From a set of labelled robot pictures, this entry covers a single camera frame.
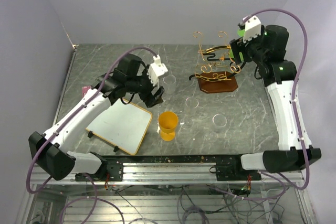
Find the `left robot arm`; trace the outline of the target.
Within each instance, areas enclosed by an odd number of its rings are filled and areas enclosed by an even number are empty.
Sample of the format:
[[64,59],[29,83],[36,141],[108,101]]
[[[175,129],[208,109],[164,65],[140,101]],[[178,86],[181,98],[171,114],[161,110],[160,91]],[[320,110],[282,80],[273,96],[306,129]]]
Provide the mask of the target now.
[[72,154],[69,149],[72,141],[127,93],[137,94],[148,108],[162,103],[164,88],[158,82],[167,72],[159,55],[154,55],[153,62],[146,65],[136,55],[123,54],[58,123],[44,133],[30,135],[28,142],[33,162],[54,180],[62,180],[73,171],[87,173],[94,180],[104,179],[108,162],[94,153]]

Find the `green plastic wine glass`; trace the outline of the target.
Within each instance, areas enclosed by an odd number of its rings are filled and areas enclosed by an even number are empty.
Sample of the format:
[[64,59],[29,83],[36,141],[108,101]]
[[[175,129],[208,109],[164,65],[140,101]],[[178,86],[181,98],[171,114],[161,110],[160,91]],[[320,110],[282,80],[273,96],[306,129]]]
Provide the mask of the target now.
[[241,49],[240,55],[243,53],[243,51],[245,49],[245,44],[243,42],[243,36],[244,36],[244,34],[245,34],[245,27],[239,27],[239,29],[237,31],[238,38],[236,38],[236,39],[240,39],[241,43],[242,43],[242,49]]

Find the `orange plastic wine glass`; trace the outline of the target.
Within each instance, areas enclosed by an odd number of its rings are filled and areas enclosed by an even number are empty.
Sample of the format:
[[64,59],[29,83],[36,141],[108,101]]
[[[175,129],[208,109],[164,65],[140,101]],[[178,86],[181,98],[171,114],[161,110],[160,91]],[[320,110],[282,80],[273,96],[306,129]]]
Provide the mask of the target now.
[[175,130],[179,122],[178,120],[178,116],[172,111],[165,111],[159,115],[158,124],[162,140],[169,142],[175,138]]

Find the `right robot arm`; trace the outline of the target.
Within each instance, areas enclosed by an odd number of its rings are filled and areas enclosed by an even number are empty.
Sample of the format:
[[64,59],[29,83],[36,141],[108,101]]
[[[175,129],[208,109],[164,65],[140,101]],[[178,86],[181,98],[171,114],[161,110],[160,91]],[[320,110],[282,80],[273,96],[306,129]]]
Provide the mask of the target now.
[[278,25],[240,25],[242,37],[232,40],[230,47],[238,62],[254,62],[263,80],[274,111],[278,131],[278,149],[244,154],[231,167],[236,179],[244,179],[250,170],[270,173],[291,172],[308,168],[321,158],[303,130],[297,92],[293,90],[297,69],[285,59],[289,33]]

